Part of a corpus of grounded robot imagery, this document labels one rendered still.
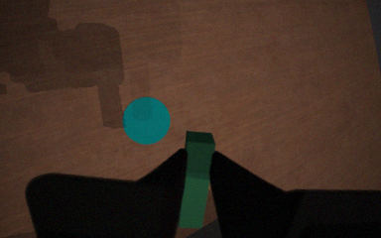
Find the green rectangular post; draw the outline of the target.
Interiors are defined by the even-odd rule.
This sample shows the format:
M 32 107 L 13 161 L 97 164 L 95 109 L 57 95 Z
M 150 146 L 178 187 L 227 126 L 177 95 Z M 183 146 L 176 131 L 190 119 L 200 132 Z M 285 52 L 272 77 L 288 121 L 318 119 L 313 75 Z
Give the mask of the green rectangular post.
M 178 227 L 202 229 L 215 146 L 212 133 L 187 131 L 188 163 Z

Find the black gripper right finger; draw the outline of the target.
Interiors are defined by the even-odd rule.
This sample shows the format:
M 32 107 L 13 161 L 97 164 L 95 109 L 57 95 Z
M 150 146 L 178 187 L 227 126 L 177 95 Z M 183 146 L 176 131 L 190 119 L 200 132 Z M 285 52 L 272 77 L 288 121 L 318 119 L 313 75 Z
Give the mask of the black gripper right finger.
M 221 238 L 301 238 L 310 225 L 381 222 L 381 190 L 284 191 L 218 151 L 209 176 Z

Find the teal flat circle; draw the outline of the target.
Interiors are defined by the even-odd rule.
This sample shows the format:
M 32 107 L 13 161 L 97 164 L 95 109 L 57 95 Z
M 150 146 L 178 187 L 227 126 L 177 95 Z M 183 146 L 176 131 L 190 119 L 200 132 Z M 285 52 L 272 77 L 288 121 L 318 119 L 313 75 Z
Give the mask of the teal flat circle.
M 123 114 L 123 128 L 134 142 L 150 145 L 160 141 L 170 128 L 170 114 L 156 98 L 140 97 Z

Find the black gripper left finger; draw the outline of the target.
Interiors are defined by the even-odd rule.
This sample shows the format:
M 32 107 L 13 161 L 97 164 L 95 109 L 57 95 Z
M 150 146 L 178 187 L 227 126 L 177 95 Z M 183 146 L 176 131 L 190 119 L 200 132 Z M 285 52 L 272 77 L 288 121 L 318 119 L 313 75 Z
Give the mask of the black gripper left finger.
M 131 181 L 39 175 L 25 191 L 36 236 L 43 231 L 115 238 L 176 238 L 188 152 L 179 149 Z

